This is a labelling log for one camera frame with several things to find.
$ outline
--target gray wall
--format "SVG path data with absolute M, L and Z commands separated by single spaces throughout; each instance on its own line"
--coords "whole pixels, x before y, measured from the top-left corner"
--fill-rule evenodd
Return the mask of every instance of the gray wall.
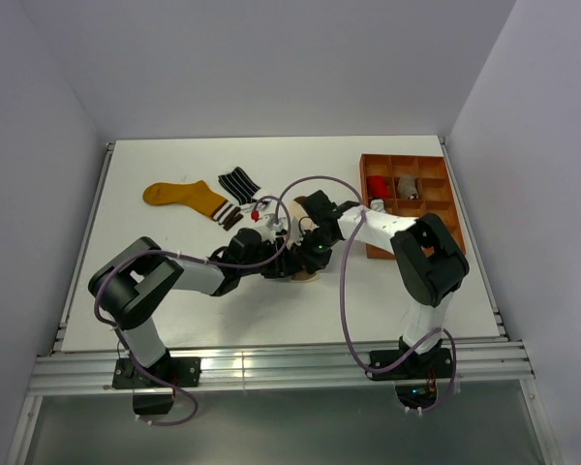
M 514 0 L 21 0 L 109 139 L 447 134 Z
M 581 0 L 517 2 L 450 153 L 508 329 L 581 463 Z
M 102 153 L 26 14 L 0 0 L 0 463 L 55 334 Z

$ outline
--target robotic hand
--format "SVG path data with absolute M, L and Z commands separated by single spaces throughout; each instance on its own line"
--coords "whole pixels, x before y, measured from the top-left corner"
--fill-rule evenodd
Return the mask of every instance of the robotic hand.
M 316 225 L 314 229 L 304 232 L 294 219 L 286 223 L 290 224 L 287 231 L 284 220 L 270 216 L 264 218 L 263 226 L 239 230 L 228 246 L 217 249 L 207 261 L 172 260 L 168 256 L 174 254 L 161 251 L 152 239 L 141 237 L 95 273 L 88 289 L 112 316 L 119 339 L 127 343 L 138 364 L 155 378 L 176 382 L 181 379 L 181 367 L 170 356 L 151 318 L 171 289 L 221 296 L 234 290 L 241 278 L 253 274 L 280 279 L 301 270 L 314 273 L 328 265 L 333 245 L 355 234 L 354 240 L 396 255 L 405 288 L 413 298 L 413 313 L 398 351 L 374 351 L 369 367 L 358 356 L 353 357 L 374 373 L 373 381 L 432 379 L 432 385 L 428 383 L 426 388 L 400 387 L 397 392 L 407 407 L 433 405 L 435 379 L 453 376 L 454 369 L 448 367 L 449 349 L 441 347 L 445 311 L 451 294 L 469 273 L 467 260 L 442 220 L 430 213 L 419 219 L 393 216 L 353 201 L 337 205 L 323 191 L 305 198 L 301 206 Z M 365 224 L 359 229 L 362 218 Z M 432 249 L 432 254 L 427 256 L 425 249 Z M 276 254 L 275 260 L 262 264 Z M 129 263 L 134 256 L 139 258 Z M 356 355 L 348 337 L 347 342 Z M 395 369 L 385 373 L 375 369 L 400 355 L 405 355 L 404 362 Z M 141 406 L 139 410 L 151 412 Z

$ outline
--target gray floor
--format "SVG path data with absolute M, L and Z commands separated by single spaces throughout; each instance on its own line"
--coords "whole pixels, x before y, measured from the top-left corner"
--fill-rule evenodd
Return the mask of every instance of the gray floor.
M 517 382 L 462 385 L 424 418 L 405 416 L 391 385 L 199 399 L 195 420 L 159 428 L 134 421 L 129 395 L 46 398 L 27 463 L 541 463 Z

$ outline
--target red object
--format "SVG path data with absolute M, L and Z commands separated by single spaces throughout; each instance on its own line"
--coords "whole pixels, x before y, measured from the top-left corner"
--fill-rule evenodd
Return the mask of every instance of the red object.
M 383 176 L 368 176 L 368 191 L 374 199 L 389 199 L 389 191 Z

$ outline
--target metal frame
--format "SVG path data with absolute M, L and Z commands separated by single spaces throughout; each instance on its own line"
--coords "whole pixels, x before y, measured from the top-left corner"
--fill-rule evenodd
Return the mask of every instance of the metal frame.
M 467 211 L 463 204 L 458 184 L 452 170 L 446 147 L 442 143 L 443 156 L 447 165 L 454 194 L 461 208 L 463 219 L 476 254 L 486 290 L 495 310 L 500 336 L 494 338 L 464 339 L 456 342 L 458 356 L 458 382 L 486 382 L 520 380 L 528 397 L 528 408 L 534 421 L 538 442 L 546 463 L 562 463 L 550 433 L 548 420 L 535 392 L 534 372 L 522 342 L 511 342 L 507 337 L 495 298 L 488 283 Z M 106 159 L 97 186 L 94 203 L 88 219 L 84 239 L 77 257 L 76 268 L 65 302 L 61 325 L 56 334 L 54 352 L 50 356 L 37 358 L 28 394 L 24 401 L 15 431 L 8 464 L 25 463 L 33 437 L 38 413 L 44 396 L 115 394 L 133 395 L 132 390 L 114 390 L 111 380 L 117 352 L 65 354 L 61 352 L 69 309 L 81 263 L 86 253 L 89 236 L 94 224 L 97 208 L 103 193 L 107 171 L 114 150 L 114 143 L 107 145 Z M 356 345 L 364 360 L 368 352 L 379 349 L 395 349 L 397 343 L 362 343 Z M 215 350 L 171 351 L 174 357 L 201 357 L 202 373 L 200 384 L 192 392 L 282 389 L 282 388 L 336 388 L 358 386 L 383 386 L 390 382 L 374 383 L 358 368 L 344 344 L 321 346 L 227 348 Z M 412 382 L 397 382 L 398 385 Z M 168 392 L 166 388 L 138 389 L 137 392 Z

